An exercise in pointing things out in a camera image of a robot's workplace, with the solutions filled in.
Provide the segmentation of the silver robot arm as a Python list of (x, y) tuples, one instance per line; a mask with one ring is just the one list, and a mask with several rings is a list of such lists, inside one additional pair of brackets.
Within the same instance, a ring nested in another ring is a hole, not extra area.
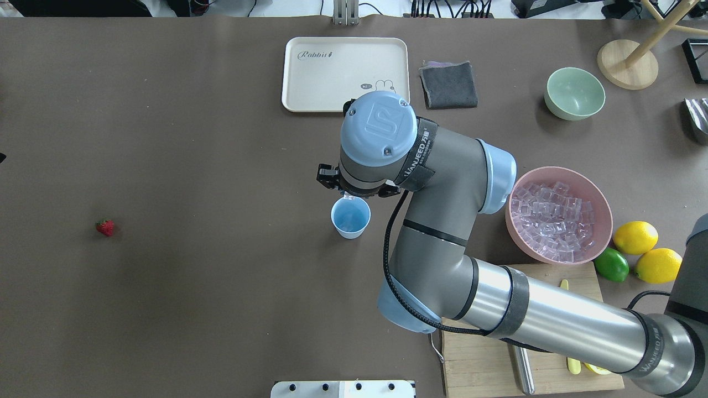
[(319, 166), (321, 184), (356, 197), (400, 194), (383, 246), (379, 309), (390, 322), (556, 353), (657, 396), (706, 396), (706, 215), (663, 314), (645, 315), (467, 255), (476, 217), (511, 196), (508, 152), (417, 116), (389, 91), (344, 104), (340, 142), (338, 166)]

